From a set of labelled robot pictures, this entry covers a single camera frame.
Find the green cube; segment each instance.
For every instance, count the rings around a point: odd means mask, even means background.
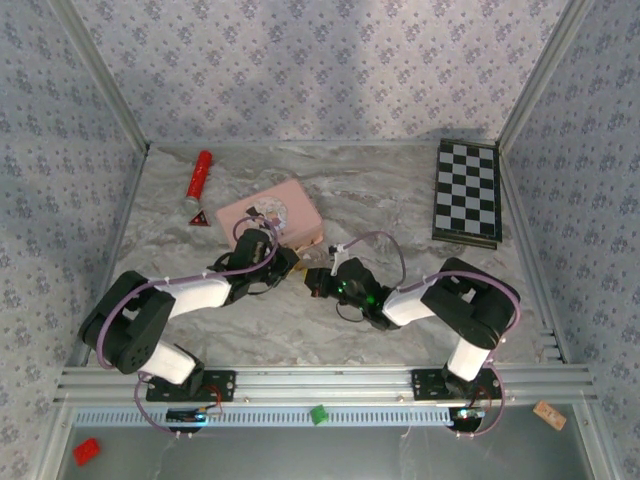
[[[322,405],[318,405],[313,408],[310,413],[311,421],[314,425],[320,425],[321,423],[325,423],[329,420],[329,414]]]

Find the black bracket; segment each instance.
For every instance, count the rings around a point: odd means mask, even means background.
[[[464,396],[452,393],[445,384],[441,368],[420,368],[411,371],[413,399],[425,400],[469,400],[476,395],[478,387],[486,389],[492,400],[500,400],[502,393],[495,373],[490,368],[483,368],[476,379],[469,385]]]
[[[222,402],[233,402],[236,390],[236,372],[233,370],[205,370],[202,375],[202,384],[193,395],[182,385],[174,385],[160,377],[153,377],[149,381],[147,389],[147,402],[189,402],[189,403],[215,403],[217,396],[214,391],[206,387],[214,386],[221,395]]]

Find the wooden block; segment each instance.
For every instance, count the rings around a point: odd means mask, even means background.
[[[559,411],[549,405],[547,402],[540,400],[533,408],[533,413],[542,418],[545,422],[551,425],[556,430],[562,430],[564,424],[567,423],[567,419]]]

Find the triangular warning sign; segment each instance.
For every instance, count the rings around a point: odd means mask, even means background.
[[[198,214],[191,219],[189,225],[193,225],[194,227],[210,227],[209,219],[207,215],[204,213],[204,210],[200,210]]]

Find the floor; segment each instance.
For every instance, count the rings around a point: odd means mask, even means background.
[[[180,208],[199,148],[163,150],[149,153],[116,276],[130,269],[149,277],[203,270],[229,249],[215,211],[295,177],[324,219],[326,242],[386,230],[402,246],[408,281],[456,256],[515,287],[522,296],[522,322],[496,360],[544,361],[538,338],[543,325],[529,301],[510,212],[503,211],[504,241],[497,251],[431,240],[435,146],[212,147],[215,165],[202,197],[210,228],[189,226]],[[381,283],[399,278],[399,260],[387,240],[363,242],[353,252]],[[174,318],[164,339],[207,365],[439,365],[455,345],[456,335],[435,318],[393,332],[345,322],[335,302],[311,298],[302,281],[294,272],[267,295]]]

